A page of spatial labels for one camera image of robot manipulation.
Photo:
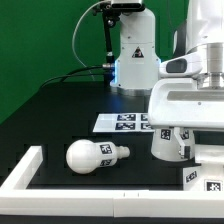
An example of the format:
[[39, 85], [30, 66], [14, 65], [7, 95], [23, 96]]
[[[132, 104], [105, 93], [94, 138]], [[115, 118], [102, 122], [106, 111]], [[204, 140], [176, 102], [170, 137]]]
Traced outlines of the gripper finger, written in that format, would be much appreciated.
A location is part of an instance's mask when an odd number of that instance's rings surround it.
[[179, 154], [182, 159], [190, 158], [191, 147], [185, 143], [189, 139], [189, 131], [184, 128], [175, 127], [174, 136], [179, 144]]

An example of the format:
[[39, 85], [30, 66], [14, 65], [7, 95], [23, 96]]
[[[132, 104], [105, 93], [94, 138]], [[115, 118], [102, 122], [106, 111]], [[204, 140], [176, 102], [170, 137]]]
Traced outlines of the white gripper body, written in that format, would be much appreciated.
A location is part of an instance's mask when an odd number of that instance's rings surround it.
[[152, 127], [224, 130], [224, 90], [200, 89], [193, 78], [204, 68], [199, 53], [160, 64], [161, 79], [149, 100], [148, 120]]

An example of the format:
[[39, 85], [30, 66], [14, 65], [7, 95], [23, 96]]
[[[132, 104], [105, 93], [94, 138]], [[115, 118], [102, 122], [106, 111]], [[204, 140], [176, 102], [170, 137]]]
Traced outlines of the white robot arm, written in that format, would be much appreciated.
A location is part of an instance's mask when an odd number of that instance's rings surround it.
[[155, 129], [151, 152], [167, 161], [217, 161], [224, 145], [197, 144], [194, 132], [224, 132], [224, 0], [189, 0], [174, 35], [173, 58], [155, 53], [155, 17], [138, 0], [112, 0], [121, 10], [121, 53], [111, 86], [149, 94]]

